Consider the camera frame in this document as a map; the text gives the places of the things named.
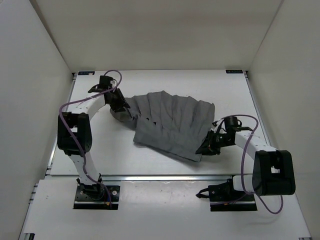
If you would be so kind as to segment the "grey pleated skirt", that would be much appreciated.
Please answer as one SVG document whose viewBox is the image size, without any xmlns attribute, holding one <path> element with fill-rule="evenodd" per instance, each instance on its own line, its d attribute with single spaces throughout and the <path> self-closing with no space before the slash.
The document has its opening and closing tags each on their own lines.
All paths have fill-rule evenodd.
<svg viewBox="0 0 320 240">
<path fill-rule="evenodd" d="M 128 107 L 110 110 L 135 132 L 133 141 L 176 160 L 200 162 L 196 153 L 212 128 L 216 106 L 165 91 L 127 97 Z"/>
</svg>

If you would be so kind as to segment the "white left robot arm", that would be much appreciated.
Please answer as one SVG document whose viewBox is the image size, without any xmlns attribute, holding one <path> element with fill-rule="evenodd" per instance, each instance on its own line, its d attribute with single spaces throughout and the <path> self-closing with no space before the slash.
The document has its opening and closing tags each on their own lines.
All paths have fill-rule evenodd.
<svg viewBox="0 0 320 240">
<path fill-rule="evenodd" d="M 73 104 L 77 106 L 72 111 L 59 110 L 57 146 L 74 163 L 79 175 L 77 182 L 83 193 L 94 201 L 102 200 L 110 205 L 110 190 L 103 183 L 90 153 L 93 145 L 91 119 L 105 105 L 116 112 L 124 110 L 128 104 L 119 88 L 102 92 L 90 90 L 85 98 L 68 103 Z"/>
</svg>

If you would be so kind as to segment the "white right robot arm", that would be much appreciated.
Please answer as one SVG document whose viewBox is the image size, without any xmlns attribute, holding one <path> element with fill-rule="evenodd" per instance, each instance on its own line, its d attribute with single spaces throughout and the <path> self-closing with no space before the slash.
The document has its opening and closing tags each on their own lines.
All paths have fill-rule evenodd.
<svg viewBox="0 0 320 240">
<path fill-rule="evenodd" d="M 224 187 L 229 200 L 242 192 L 262 197 L 292 195 L 296 190 L 291 154 L 263 144 L 237 114 L 215 120 L 213 103 L 177 95 L 139 95 L 128 98 L 114 117 L 135 131 L 135 143 L 177 160 L 200 162 L 203 156 L 219 155 L 222 148 L 241 148 L 253 159 L 253 171 L 234 176 Z"/>
</svg>

